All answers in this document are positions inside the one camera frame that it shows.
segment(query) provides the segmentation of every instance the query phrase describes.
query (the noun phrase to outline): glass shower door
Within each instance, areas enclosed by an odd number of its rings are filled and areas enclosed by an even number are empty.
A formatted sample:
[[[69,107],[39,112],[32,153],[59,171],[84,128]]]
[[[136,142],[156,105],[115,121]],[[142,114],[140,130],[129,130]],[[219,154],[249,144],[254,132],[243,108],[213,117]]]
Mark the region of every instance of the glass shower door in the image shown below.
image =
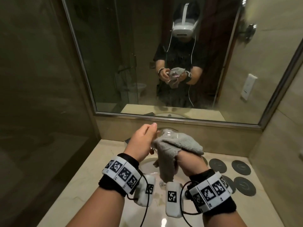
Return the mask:
[[[97,111],[138,103],[129,0],[64,0]]]

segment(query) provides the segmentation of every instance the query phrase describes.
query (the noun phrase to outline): person's left hand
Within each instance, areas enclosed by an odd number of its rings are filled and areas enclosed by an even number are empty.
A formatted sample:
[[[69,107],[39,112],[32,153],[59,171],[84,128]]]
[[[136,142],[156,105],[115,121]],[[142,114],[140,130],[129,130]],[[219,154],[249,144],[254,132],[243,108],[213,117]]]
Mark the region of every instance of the person's left hand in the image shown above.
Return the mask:
[[[178,82],[182,82],[183,80],[185,80],[187,77],[187,73],[183,72],[179,77],[178,77]]]
[[[133,134],[124,153],[130,155],[138,162],[141,162],[148,156],[151,150],[152,141],[156,138],[156,134],[156,123],[153,123],[152,125],[144,124]]]

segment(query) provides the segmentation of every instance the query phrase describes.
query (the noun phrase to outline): qr code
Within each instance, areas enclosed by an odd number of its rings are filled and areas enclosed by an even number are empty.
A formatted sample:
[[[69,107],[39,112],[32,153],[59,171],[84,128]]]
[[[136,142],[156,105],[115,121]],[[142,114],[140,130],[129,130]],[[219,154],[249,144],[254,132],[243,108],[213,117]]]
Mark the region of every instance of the qr code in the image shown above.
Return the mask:
[[[202,196],[205,198],[206,201],[210,201],[211,199],[215,198],[216,195],[214,191],[210,188],[210,186],[205,187],[201,190]]]
[[[109,166],[110,166],[113,162],[114,162],[113,160],[110,160],[109,163],[106,165],[105,168],[109,168]]]
[[[138,179],[136,179],[135,176],[131,176],[131,178],[127,181],[127,185],[132,189],[136,183],[137,183]]]
[[[168,191],[168,202],[177,202],[177,192],[176,191]]]
[[[229,187],[229,185],[227,184],[227,182],[225,181],[225,179],[222,176],[221,176],[220,180],[226,188]]]
[[[154,190],[154,185],[153,184],[147,184],[145,193],[146,194],[152,194],[153,190]]]
[[[122,168],[122,170],[118,173],[118,176],[125,182],[129,178],[130,175],[131,175],[131,172],[126,167]]]
[[[114,164],[110,167],[110,169],[113,172],[117,173],[120,170],[121,167],[122,167],[122,164],[119,163],[118,161],[115,161]]]
[[[214,184],[212,184],[212,187],[219,196],[225,192],[223,185],[219,181],[216,181]]]
[[[204,206],[205,205],[205,202],[204,202],[203,198],[201,197],[201,195],[199,193],[196,193],[192,197],[195,200],[197,206],[200,207],[200,206]]]

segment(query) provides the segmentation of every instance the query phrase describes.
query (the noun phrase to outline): black hair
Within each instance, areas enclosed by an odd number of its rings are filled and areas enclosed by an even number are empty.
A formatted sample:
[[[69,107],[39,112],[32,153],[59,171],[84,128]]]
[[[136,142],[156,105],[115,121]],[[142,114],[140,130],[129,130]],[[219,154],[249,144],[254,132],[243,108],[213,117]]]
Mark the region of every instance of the black hair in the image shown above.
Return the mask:
[[[173,15],[173,21],[177,19],[182,19],[183,16],[183,10],[186,3],[180,3],[174,12]],[[200,16],[200,7],[199,3],[195,0],[188,4],[187,12],[186,12],[186,18],[187,19],[194,19],[198,20]]]

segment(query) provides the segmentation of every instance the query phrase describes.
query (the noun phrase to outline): short sleeve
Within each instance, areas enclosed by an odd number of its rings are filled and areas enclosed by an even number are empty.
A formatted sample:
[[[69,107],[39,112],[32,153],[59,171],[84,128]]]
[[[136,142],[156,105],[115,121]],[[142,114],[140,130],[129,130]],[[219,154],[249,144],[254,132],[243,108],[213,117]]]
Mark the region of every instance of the short sleeve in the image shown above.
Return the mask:
[[[156,62],[158,60],[165,60],[165,55],[166,54],[165,54],[164,47],[160,43],[158,48],[157,48],[156,54],[154,55],[154,62]]]
[[[206,64],[206,49],[203,45],[198,45],[192,54],[192,66],[204,69]]]

